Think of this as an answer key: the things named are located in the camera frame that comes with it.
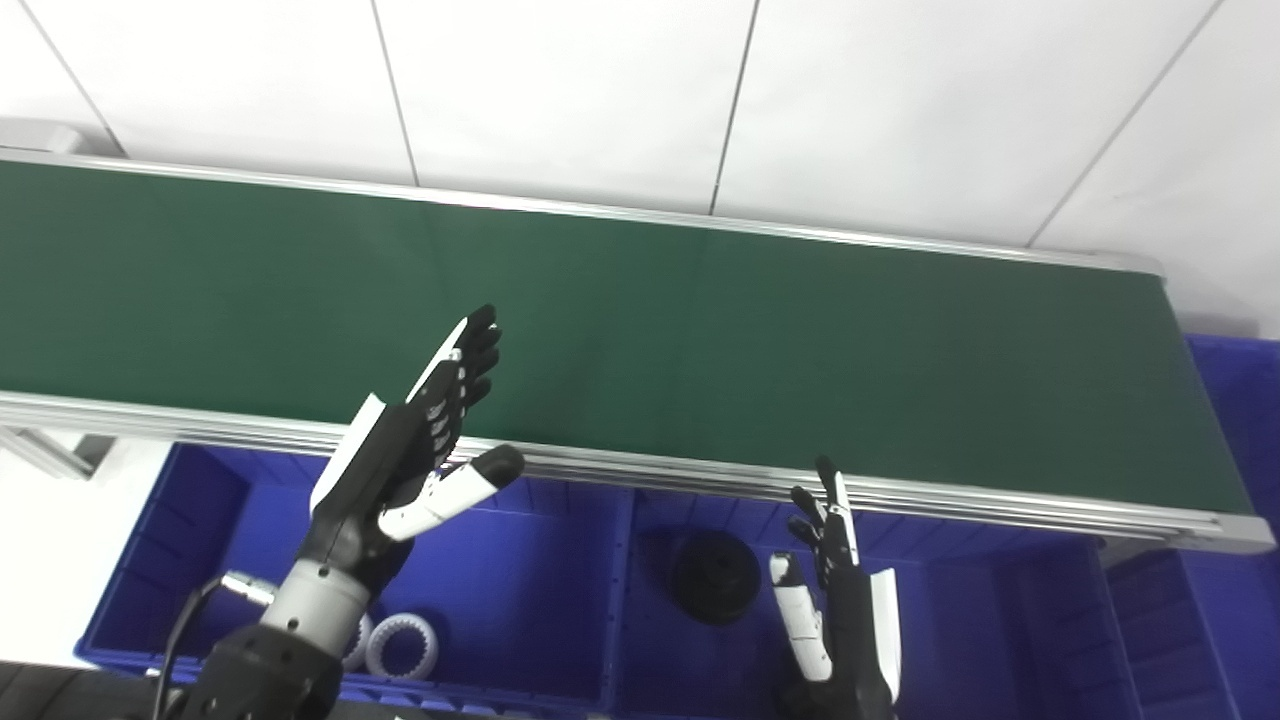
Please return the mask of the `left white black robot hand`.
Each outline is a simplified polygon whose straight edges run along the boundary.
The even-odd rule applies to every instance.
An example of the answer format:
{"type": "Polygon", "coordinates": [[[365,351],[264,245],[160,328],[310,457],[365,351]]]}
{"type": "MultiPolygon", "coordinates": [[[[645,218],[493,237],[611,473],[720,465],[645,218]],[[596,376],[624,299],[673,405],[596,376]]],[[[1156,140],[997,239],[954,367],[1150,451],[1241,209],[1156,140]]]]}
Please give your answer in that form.
{"type": "Polygon", "coordinates": [[[460,320],[403,401],[366,397],[312,489],[300,560],[376,597],[417,536],[524,474],[525,456],[512,445],[451,461],[468,411],[492,388],[499,341],[497,310],[483,305],[460,320]]]}

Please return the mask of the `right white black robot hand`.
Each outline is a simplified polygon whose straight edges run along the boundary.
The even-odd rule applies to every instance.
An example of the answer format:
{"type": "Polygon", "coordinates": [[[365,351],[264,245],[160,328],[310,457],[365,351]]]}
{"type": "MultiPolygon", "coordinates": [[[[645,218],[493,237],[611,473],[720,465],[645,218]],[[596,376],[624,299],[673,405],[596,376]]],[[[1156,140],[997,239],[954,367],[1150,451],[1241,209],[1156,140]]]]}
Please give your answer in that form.
{"type": "Polygon", "coordinates": [[[826,498],[795,486],[800,515],[787,528],[812,551],[826,606],[795,552],[771,555],[771,587],[800,674],[776,691],[774,706],[785,719],[895,719],[902,680],[896,574],[863,566],[846,480],[827,456],[815,459],[815,471],[826,498]]]}

